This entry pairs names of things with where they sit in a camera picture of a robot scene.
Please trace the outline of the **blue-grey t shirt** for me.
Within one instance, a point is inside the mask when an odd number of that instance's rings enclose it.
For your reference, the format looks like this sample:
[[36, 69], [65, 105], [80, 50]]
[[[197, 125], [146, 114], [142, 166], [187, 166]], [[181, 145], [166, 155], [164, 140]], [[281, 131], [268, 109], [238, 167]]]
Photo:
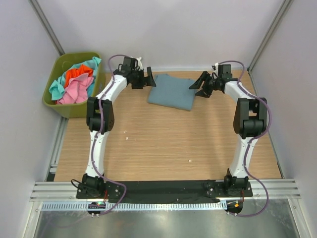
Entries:
[[193, 79], [157, 74], [154, 80], [156, 87], [153, 87], [149, 93], [147, 99], [149, 104], [185, 111], [192, 110], [196, 91], [189, 87], [194, 84]]

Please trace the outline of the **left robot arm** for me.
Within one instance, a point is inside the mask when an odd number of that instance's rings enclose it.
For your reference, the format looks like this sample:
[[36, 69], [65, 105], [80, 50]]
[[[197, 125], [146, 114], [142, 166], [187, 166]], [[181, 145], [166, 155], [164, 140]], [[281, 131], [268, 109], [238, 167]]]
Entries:
[[106, 142], [113, 129], [115, 118], [113, 103], [128, 86], [132, 89], [155, 87], [151, 67], [144, 75], [142, 58], [123, 57], [123, 63], [111, 71], [111, 78], [105, 88], [96, 96], [87, 100], [86, 124], [90, 131], [90, 152], [86, 171], [82, 177], [79, 191], [93, 198], [100, 198], [106, 192], [104, 155]]

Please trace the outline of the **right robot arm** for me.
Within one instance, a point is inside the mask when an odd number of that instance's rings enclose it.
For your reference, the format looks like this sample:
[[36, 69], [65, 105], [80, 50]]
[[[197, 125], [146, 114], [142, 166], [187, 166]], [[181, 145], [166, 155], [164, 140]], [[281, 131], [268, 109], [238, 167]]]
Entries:
[[250, 192], [249, 164], [258, 139], [268, 129], [267, 100], [248, 91], [240, 78], [231, 72], [231, 61], [212, 66], [212, 73], [204, 71], [189, 87], [196, 90], [196, 96], [209, 98], [214, 91], [221, 91], [236, 103], [233, 129], [237, 134], [237, 145], [233, 161], [223, 181], [214, 182], [210, 187], [212, 196], [241, 196]]

